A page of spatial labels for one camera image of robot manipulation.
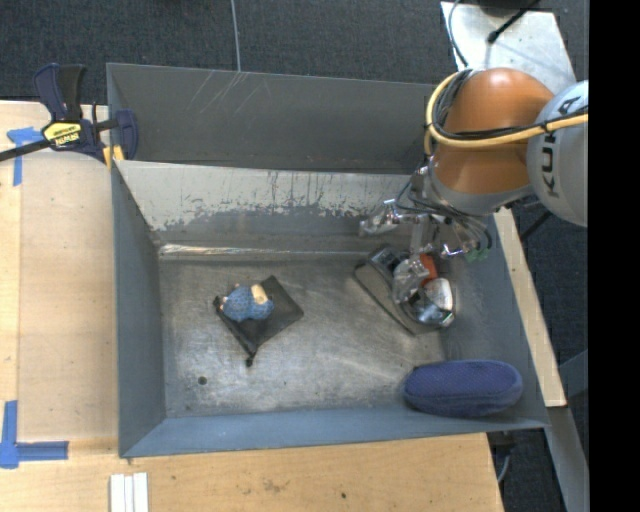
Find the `blue plush toy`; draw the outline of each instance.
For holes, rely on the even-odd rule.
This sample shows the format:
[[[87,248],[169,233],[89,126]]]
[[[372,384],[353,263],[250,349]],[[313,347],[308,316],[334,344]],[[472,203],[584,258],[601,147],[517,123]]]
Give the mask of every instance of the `blue plush toy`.
[[[242,322],[249,318],[264,320],[271,314],[273,307],[273,301],[259,284],[236,285],[229,295],[222,298],[220,310],[231,320]]]

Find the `white cable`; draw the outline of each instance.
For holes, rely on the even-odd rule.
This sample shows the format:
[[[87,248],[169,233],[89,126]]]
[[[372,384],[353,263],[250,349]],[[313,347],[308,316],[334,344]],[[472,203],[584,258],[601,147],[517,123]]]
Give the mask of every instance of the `white cable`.
[[[502,463],[502,469],[500,470],[500,474],[498,475],[498,483],[502,483],[504,477],[507,474],[507,469],[509,469],[509,462],[511,461],[511,455],[507,455],[504,458],[504,462]]]
[[[237,71],[242,71],[242,66],[240,65],[240,43],[238,40],[238,21],[236,20],[236,3],[234,0],[231,0],[231,17],[233,18],[233,37],[236,41],[236,67]]]

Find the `blue tape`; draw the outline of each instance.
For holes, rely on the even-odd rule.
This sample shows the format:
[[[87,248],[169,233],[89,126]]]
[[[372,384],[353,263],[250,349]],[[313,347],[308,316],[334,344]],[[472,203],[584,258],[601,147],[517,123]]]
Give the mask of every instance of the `blue tape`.
[[[11,139],[16,146],[29,144],[30,142],[38,142],[44,137],[42,134],[34,130],[32,126],[28,128],[19,128],[17,130],[9,130],[7,137]],[[22,183],[22,157],[18,156],[13,164],[13,186],[16,187]]]
[[[2,442],[0,442],[0,468],[15,469],[20,462],[42,460],[66,460],[68,441],[52,441],[44,443],[18,443],[18,402],[12,400],[4,404],[4,421],[2,422]]]

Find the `yellow clamp label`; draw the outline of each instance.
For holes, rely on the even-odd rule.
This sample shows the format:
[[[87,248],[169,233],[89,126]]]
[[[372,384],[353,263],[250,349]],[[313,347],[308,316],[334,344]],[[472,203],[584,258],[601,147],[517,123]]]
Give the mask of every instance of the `yellow clamp label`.
[[[57,147],[64,146],[71,142],[80,140],[82,126],[79,123],[53,123],[47,126],[42,135],[49,142],[53,142]]]

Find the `cable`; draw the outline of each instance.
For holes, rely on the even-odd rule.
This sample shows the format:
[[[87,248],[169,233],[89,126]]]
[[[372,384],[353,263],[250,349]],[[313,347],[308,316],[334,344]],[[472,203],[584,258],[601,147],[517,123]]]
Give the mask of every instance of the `cable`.
[[[426,201],[415,197],[411,192],[407,194],[407,198],[414,203],[414,205],[418,206],[407,206],[402,204],[402,196],[407,192],[410,185],[411,182],[408,181],[396,196],[395,206],[397,208],[407,212],[416,213],[418,215],[438,215],[450,219],[452,222],[459,224],[463,229],[470,232],[471,236],[473,236],[475,240],[480,241],[484,238],[486,241],[486,249],[491,249],[491,247],[493,247],[493,237],[489,233],[488,228],[481,220],[476,219],[473,216],[458,212],[446,205],[427,203]]]
[[[529,236],[537,231],[537,229],[549,218],[551,217],[551,212],[546,211],[538,219],[527,229],[522,235],[520,235],[520,243],[524,242]]]
[[[440,126],[439,120],[434,119],[434,112],[436,112],[439,117],[442,116],[442,112],[438,112],[438,110],[442,110],[442,101],[440,99],[441,95],[450,94],[448,87],[452,83],[457,90],[461,86],[461,82],[466,79],[468,74],[468,70],[464,70],[462,72],[458,71],[449,75],[438,85],[438,87],[436,87],[427,104],[425,117],[428,133],[429,135],[431,135],[431,137],[433,137],[438,142],[441,142],[442,144],[458,148],[479,148],[494,146],[498,144],[505,144],[508,142],[529,139],[536,135],[542,135],[544,133],[551,132],[560,128],[567,128],[570,126],[583,124],[589,120],[587,105],[584,109],[580,109],[575,113],[550,119],[534,125],[524,127],[514,126],[510,128],[501,128],[498,130],[471,132],[469,134],[447,133]]]
[[[231,0],[231,17],[233,18],[233,36],[236,42],[236,67],[237,71],[242,71],[242,66],[240,65],[240,42],[238,38],[238,21],[236,20],[236,3],[234,0]]]
[[[449,38],[451,39],[451,46],[453,46],[454,51],[458,54],[458,58],[462,61],[462,64],[464,64],[464,67],[466,68],[469,63],[467,62],[467,59],[464,58],[464,55],[462,55],[462,51],[460,51],[460,47],[458,46],[458,43],[456,43],[456,38],[453,37],[453,28],[451,25],[451,21],[453,20],[453,11],[456,10],[456,7],[458,7],[458,4],[461,2],[462,0],[456,0],[453,3],[453,6],[451,7],[451,10],[449,11],[449,16],[447,18],[447,25],[449,27]]]
[[[498,474],[498,477],[497,477],[499,484],[502,483],[502,481],[504,480],[504,477],[507,474],[507,470],[509,469],[509,462],[511,462],[511,455],[507,455],[504,458],[504,462],[502,463],[502,469],[500,470],[500,473]]]
[[[511,25],[513,25],[520,18],[522,18],[522,16],[524,16],[525,13],[529,9],[531,9],[534,5],[536,5],[539,1],[540,0],[533,0],[533,2],[531,2],[526,7],[522,7],[516,14],[514,14],[513,16],[511,16],[511,18],[509,18],[507,21],[505,21],[498,29],[496,29],[493,32],[491,32],[489,34],[489,36],[487,37],[487,43],[489,43],[489,44],[495,43],[496,39],[498,39],[498,37],[500,37],[500,34],[502,34],[505,30],[507,30]]]
[[[438,88],[436,88],[436,90],[433,92],[430,98],[430,101],[435,98],[435,100],[433,101],[433,107],[429,106],[429,103],[430,103],[429,101],[427,102],[427,107],[425,109],[425,112],[428,112],[429,108],[431,108],[432,111],[437,113],[438,119],[434,120],[433,123],[437,123],[439,125],[444,124],[447,112],[449,110],[449,107],[453,103],[455,96],[458,94],[458,91],[460,87],[462,87],[462,84],[466,81],[466,79],[472,73],[473,73],[473,70],[470,68],[464,69],[462,71],[458,71],[457,73],[454,73],[449,77],[449,79],[451,80],[446,79],[449,81],[447,81],[446,87],[443,87],[441,92],[439,92]],[[425,153],[431,156],[432,154],[431,139],[433,138],[430,130],[431,125],[425,123],[425,127],[427,128],[425,132],[425,138],[424,138]]]

